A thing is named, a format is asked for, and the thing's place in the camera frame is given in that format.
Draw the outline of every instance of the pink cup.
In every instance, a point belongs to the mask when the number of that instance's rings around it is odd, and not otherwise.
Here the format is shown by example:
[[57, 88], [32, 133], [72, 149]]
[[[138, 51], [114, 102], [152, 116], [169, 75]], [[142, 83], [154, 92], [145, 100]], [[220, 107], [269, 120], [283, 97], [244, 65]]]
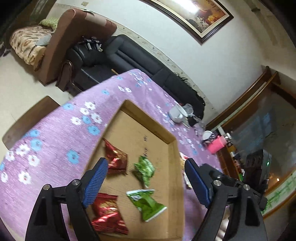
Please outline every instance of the pink cup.
[[224, 136], [217, 136], [217, 138], [211, 142], [207, 149], [212, 153], [215, 154], [217, 151], [222, 149], [227, 144], [227, 140]]

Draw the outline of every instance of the metal screw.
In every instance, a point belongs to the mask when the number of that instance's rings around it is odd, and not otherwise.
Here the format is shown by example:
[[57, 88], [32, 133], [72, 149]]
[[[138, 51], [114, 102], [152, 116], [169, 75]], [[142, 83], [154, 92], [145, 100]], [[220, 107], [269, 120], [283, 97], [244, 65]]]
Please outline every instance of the metal screw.
[[222, 182], [219, 180], [214, 181], [214, 185], [216, 185], [216, 186], [221, 186], [221, 184], [222, 184]]
[[43, 186], [43, 189], [44, 189], [44, 190], [48, 190], [48, 189], [50, 189], [50, 185], [49, 185], [49, 184], [45, 184], [45, 185]]
[[77, 186], [79, 183], [80, 183], [80, 180], [79, 179], [74, 179], [72, 181], [72, 185], [74, 185], [74, 186]]
[[251, 188], [250, 188], [249, 185], [245, 184], [245, 185], [244, 185], [244, 189], [247, 190], [247, 191], [249, 191]]

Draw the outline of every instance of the white mug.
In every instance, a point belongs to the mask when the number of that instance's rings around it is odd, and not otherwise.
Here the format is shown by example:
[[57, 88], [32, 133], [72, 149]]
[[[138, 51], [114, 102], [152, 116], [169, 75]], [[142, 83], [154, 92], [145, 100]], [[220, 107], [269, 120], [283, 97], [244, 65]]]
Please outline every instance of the white mug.
[[172, 121], [176, 123], [180, 123], [181, 121], [185, 120], [186, 117], [188, 117], [186, 111], [178, 103], [175, 104], [175, 106], [169, 111], [168, 114]]

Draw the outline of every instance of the green pillow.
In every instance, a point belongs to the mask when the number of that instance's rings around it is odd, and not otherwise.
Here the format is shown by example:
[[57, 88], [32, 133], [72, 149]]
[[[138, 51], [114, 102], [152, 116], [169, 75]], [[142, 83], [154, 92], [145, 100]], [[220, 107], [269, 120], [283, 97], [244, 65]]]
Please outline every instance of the green pillow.
[[57, 29], [57, 23], [59, 22], [58, 18], [46, 18], [41, 20], [39, 24], [47, 26], [47, 27], [52, 27], [53, 30]]

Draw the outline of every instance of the blue gripper pad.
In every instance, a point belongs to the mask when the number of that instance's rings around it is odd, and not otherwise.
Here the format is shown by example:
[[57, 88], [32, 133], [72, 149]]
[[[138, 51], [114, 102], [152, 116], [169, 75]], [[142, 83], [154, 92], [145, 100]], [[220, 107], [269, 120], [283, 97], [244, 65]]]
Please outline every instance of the blue gripper pad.
[[190, 184], [198, 198], [198, 201], [206, 208], [210, 205], [212, 198], [210, 196], [209, 189], [198, 174], [198, 165], [191, 158], [185, 161], [185, 173], [190, 181]]
[[102, 183], [107, 175], [108, 161], [104, 159], [94, 173], [87, 187], [84, 189], [83, 206], [86, 208], [88, 205], [93, 204], [96, 196], [102, 186]]

